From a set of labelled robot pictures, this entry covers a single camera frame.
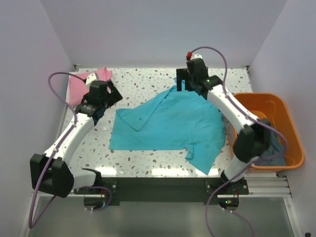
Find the teal t shirt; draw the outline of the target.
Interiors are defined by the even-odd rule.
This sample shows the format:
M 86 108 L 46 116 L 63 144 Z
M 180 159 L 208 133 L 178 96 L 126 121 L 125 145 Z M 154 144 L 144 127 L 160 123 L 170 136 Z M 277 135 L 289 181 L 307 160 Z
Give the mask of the teal t shirt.
M 195 92 L 173 86 L 133 109 L 118 109 L 111 150 L 181 150 L 208 174 L 226 141 L 223 114 Z

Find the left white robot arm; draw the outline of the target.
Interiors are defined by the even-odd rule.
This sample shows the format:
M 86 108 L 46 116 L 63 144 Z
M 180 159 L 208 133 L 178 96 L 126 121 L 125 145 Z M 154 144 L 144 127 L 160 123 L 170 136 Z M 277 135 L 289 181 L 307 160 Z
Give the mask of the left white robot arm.
M 83 168 L 71 171 L 69 163 L 84 137 L 93 130 L 105 111 L 122 99 L 111 80 L 95 80 L 89 92 L 73 110 L 74 116 L 58 139 L 43 154 L 30 159 L 32 187 L 53 196 L 65 198 L 75 189 L 86 188 L 96 194 L 102 189 L 101 173 Z

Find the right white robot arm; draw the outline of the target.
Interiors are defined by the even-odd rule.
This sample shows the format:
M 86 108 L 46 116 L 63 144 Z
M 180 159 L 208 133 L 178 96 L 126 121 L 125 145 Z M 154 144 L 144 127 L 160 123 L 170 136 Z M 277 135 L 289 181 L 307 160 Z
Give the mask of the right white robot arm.
M 237 138 L 233 143 L 234 157 L 228 168 L 222 172 L 220 189 L 231 194 L 237 189 L 237 181 L 244 177 L 251 162 L 269 147 L 271 125 L 268 119 L 259 119 L 246 109 L 224 86 L 218 76 L 210 76 L 204 60 L 190 59 L 185 69 L 177 69 L 177 90 L 182 84 L 187 91 L 194 91 L 215 105 L 235 129 Z

